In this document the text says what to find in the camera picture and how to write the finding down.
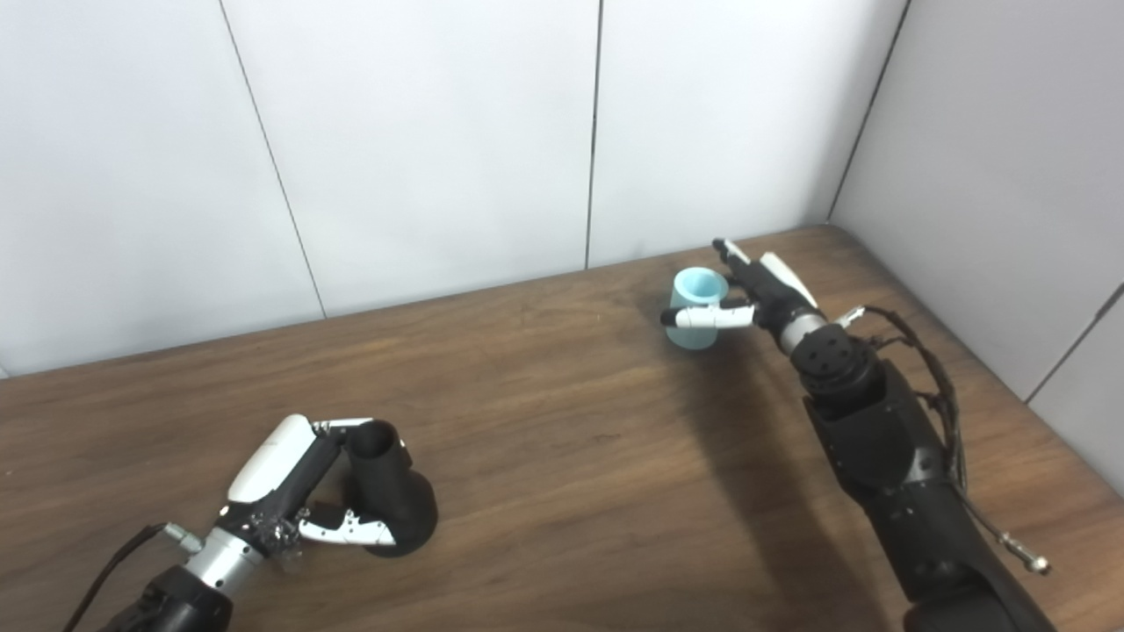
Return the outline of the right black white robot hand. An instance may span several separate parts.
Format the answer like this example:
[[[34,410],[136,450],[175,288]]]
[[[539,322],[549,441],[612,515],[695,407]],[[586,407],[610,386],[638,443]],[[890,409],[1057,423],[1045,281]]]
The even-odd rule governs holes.
[[[787,356],[792,355],[804,337],[826,327],[818,303],[774,252],[750,258],[728,240],[713,240],[711,249],[729,269],[727,283],[741,288],[744,297],[669,307],[659,314],[663,327],[714,331],[756,327],[770,333]]]

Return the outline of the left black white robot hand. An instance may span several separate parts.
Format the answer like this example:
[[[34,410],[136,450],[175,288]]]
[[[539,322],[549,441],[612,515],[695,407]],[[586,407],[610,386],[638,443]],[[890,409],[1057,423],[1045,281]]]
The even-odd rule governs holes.
[[[435,499],[389,421],[293,413],[242,466],[214,531],[260,557],[290,556],[302,541],[404,557],[435,533]]]

